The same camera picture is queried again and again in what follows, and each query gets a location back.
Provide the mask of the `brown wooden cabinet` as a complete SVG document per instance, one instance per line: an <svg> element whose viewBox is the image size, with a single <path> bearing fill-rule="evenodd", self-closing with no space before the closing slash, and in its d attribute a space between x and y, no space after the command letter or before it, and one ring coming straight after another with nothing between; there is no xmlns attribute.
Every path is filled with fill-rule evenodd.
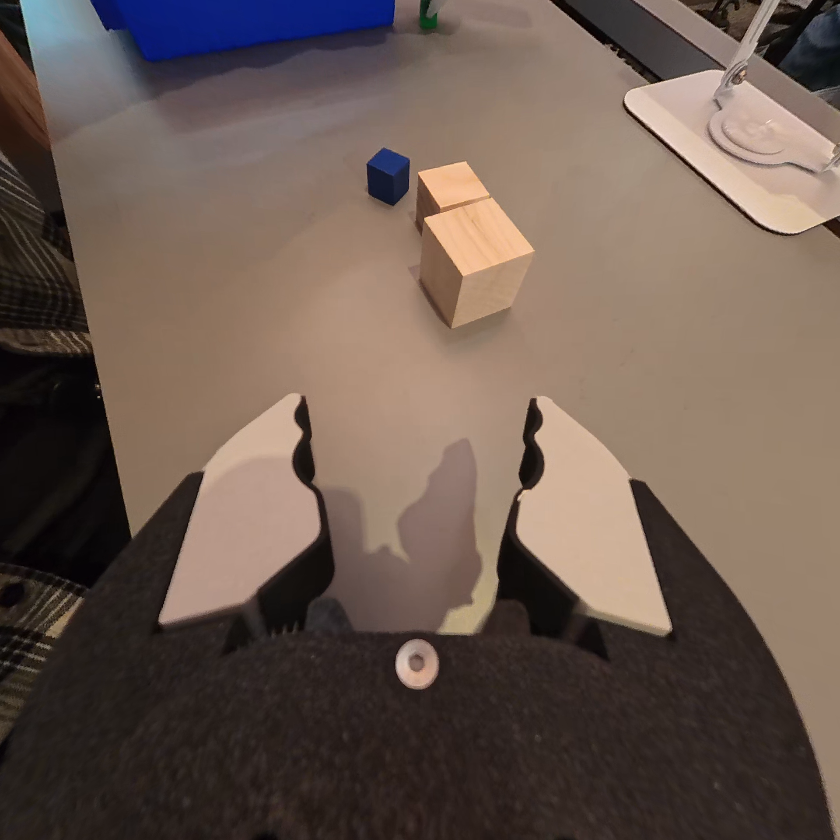
<svg viewBox="0 0 840 840"><path fill-rule="evenodd" d="M46 117L33 71L1 33L1 150L23 174L52 169Z"/></svg>

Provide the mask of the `blue wooden cube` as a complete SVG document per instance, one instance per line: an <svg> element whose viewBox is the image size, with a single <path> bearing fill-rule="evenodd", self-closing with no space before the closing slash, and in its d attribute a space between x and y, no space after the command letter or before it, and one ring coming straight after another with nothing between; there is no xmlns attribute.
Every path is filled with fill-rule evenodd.
<svg viewBox="0 0 840 840"><path fill-rule="evenodd" d="M366 163L367 193L393 207L408 191L410 167L408 157L388 148L379 149Z"/></svg>

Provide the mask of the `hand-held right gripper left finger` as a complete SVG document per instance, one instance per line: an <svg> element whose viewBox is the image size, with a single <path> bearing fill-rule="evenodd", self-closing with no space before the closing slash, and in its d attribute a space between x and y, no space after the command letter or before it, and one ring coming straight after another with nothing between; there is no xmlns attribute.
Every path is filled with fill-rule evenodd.
<svg viewBox="0 0 840 840"><path fill-rule="evenodd" d="M252 637L301 631L334 560L312 426L288 394L206 463L159 613L164 631L233 618Z"/></svg>

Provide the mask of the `blue plastic bin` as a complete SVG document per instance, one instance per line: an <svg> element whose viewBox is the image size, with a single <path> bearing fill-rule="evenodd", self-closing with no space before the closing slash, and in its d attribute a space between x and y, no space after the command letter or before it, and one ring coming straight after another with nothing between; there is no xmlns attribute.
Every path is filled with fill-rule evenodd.
<svg viewBox="0 0 840 840"><path fill-rule="evenodd" d="M92 1L151 61L392 25L394 1Z"/></svg>

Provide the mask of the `medium plain wooden cube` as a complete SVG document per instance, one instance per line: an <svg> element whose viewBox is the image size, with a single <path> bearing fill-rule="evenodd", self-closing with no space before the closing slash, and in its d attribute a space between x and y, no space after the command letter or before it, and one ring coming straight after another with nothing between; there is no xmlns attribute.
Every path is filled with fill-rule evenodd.
<svg viewBox="0 0 840 840"><path fill-rule="evenodd" d="M416 228L422 233L427 216L488 198L487 189L465 161L420 171L416 184Z"/></svg>

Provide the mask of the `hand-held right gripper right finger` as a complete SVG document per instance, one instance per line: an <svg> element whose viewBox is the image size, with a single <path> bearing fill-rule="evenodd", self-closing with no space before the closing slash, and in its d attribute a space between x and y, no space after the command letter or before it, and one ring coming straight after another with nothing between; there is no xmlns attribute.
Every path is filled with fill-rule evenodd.
<svg viewBox="0 0 840 840"><path fill-rule="evenodd" d="M583 640L598 623L667 638L673 624L620 461L547 396L530 399L497 560L497 599L530 634Z"/></svg>

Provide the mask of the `white document stand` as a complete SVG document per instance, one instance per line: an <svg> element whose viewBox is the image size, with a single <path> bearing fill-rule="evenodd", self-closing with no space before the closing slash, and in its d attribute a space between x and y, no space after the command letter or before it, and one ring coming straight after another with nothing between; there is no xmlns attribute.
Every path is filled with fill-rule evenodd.
<svg viewBox="0 0 840 840"><path fill-rule="evenodd" d="M630 90L625 109L754 223L797 235L839 215L838 141L748 81L779 2L762 2L725 70Z"/></svg>

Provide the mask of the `black flat pad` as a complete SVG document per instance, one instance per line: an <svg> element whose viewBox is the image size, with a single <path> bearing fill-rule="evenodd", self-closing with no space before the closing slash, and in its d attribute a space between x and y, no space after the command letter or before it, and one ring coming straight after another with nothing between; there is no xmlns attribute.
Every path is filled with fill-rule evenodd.
<svg viewBox="0 0 840 840"><path fill-rule="evenodd" d="M612 38L598 27L594 26L591 21L585 18L581 13L576 11L568 2L552 1L552 3L561 10L567 17L572 19L579 27L581 27L588 35L597 40L602 46L614 54L616 58L621 60L624 64L630 67L641 78L645 79L647 83L656 83L662 81L661 77L639 62L634 56L629 54L623 47L618 45Z"/></svg>

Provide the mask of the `large plain wooden cube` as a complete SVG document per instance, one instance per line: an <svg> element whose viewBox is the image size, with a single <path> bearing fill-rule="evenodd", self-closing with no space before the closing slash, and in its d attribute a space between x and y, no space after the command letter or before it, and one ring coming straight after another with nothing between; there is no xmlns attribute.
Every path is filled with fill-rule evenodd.
<svg viewBox="0 0 840 840"><path fill-rule="evenodd" d="M419 281L450 329L508 310L534 249L488 197L425 217Z"/></svg>

